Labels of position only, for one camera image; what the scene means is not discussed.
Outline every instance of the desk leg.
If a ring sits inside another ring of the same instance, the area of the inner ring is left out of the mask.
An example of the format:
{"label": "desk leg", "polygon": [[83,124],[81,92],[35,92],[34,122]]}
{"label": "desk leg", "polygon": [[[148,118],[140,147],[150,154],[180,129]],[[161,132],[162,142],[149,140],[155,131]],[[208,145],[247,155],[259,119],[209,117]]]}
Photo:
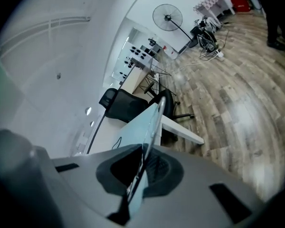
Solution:
{"label": "desk leg", "polygon": [[219,19],[215,16],[214,12],[212,12],[211,9],[209,9],[208,12],[209,12],[210,15],[216,20],[216,22],[220,24],[220,21],[219,21]]}
{"label": "desk leg", "polygon": [[229,10],[231,11],[231,13],[233,15],[235,15],[235,11],[233,10],[232,6],[231,6],[231,1],[230,0],[224,0],[224,2],[226,3],[226,5],[228,6]]}
{"label": "desk leg", "polygon": [[179,125],[178,123],[169,119],[166,116],[162,116],[161,124],[162,124],[163,129],[165,129],[171,133],[174,133],[180,137],[183,137],[185,139],[188,139],[188,140],[195,142],[195,143],[198,143],[198,144],[204,143],[204,139],[202,139],[201,137],[199,137],[195,133],[189,131],[188,129],[184,128],[183,126]]}

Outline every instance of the standing fan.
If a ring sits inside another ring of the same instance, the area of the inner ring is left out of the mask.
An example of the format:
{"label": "standing fan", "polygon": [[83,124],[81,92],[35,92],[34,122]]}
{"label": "standing fan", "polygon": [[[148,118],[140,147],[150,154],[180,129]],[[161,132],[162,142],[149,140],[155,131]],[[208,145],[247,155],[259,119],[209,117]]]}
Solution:
{"label": "standing fan", "polygon": [[180,29],[189,39],[189,48],[194,47],[197,42],[193,41],[190,36],[181,28],[182,14],[179,9],[171,4],[162,4],[153,11],[153,21],[165,31],[174,31]]}

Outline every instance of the black chair backrest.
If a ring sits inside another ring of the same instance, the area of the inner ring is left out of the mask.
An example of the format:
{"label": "black chair backrest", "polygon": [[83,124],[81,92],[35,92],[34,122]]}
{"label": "black chair backrest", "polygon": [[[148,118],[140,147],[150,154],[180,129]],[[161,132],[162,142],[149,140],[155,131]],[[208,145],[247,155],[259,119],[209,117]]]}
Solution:
{"label": "black chair backrest", "polygon": [[116,97],[117,89],[110,88],[107,89],[103,97],[101,97],[99,104],[102,105],[105,109],[108,109],[113,103]]}
{"label": "black chair backrest", "polygon": [[172,97],[172,94],[169,89],[165,89],[163,91],[160,91],[158,95],[156,95],[150,102],[149,106],[153,103],[159,103],[162,97],[166,97],[166,105],[165,109],[163,110],[163,115],[172,118],[173,117],[173,111],[174,111],[174,100]]}
{"label": "black chair backrest", "polygon": [[105,108],[105,116],[126,123],[137,117],[148,107],[148,102],[123,89],[108,89],[99,104]]}

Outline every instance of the black shoe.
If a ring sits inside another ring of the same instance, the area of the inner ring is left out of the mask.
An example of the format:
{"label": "black shoe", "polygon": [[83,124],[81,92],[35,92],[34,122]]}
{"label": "black shoe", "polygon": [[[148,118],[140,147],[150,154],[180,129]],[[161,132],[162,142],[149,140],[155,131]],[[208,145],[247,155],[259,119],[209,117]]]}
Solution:
{"label": "black shoe", "polygon": [[275,41],[275,42],[268,42],[267,41],[267,45],[270,47],[270,48],[274,48],[274,49],[277,49],[279,51],[285,51],[285,45],[279,41]]}

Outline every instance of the cable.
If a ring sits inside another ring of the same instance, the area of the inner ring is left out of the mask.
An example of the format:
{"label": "cable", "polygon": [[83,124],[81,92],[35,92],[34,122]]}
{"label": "cable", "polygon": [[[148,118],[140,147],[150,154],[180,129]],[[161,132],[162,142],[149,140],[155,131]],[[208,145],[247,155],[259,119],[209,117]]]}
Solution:
{"label": "cable", "polygon": [[223,47],[222,47],[219,51],[221,51],[222,49],[224,49],[224,47],[225,47],[225,45],[226,45],[227,37],[228,37],[228,34],[229,34],[229,32],[230,32],[229,29],[227,29],[227,30],[228,30],[228,32],[227,32],[226,37],[225,37],[224,45],[223,45]]}
{"label": "cable", "polygon": [[117,142],[113,145],[112,149],[114,148],[115,145],[117,145],[118,141],[119,141],[119,144],[118,144],[118,146],[117,146],[117,149],[118,149],[120,143],[122,142],[122,138],[119,137],[119,139],[117,140]]}
{"label": "cable", "polygon": [[[227,32],[227,34],[226,34],[226,36],[225,36],[224,45],[223,45],[222,48],[218,48],[218,51],[221,51],[221,50],[225,47],[225,45],[226,45],[227,37],[228,37],[228,34],[229,34],[229,32],[230,32],[229,29],[227,29],[227,30],[228,30],[228,32]],[[188,65],[185,65],[185,66],[179,68],[179,70],[174,71],[174,72],[171,72],[170,74],[171,74],[171,75],[177,74],[177,73],[179,73],[182,69],[184,69],[185,67],[188,67],[188,66],[203,65],[203,64],[205,64],[206,62],[211,61],[211,60],[215,59],[215,58],[218,56],[218,55],[216,54],[215,56],[211,57],[210,59],[204,60],[204,59],[202,59],[203,57],[209,57],[211,54],[214,54],[214,53],[215,53],[215,51],[213,51],[213,52],[210,52],[210,53],[207,55],[207,52],[206,52],[206,54],[202,56],[202,53],[203,53],[204,49],[205,49],[205,48],[202,49],[202,51],[200,52],[200,55],[199,55],[199,60],[204,61],[204,62],[202,62],[202,63],[196,63],[196,64],[188,64]]]}

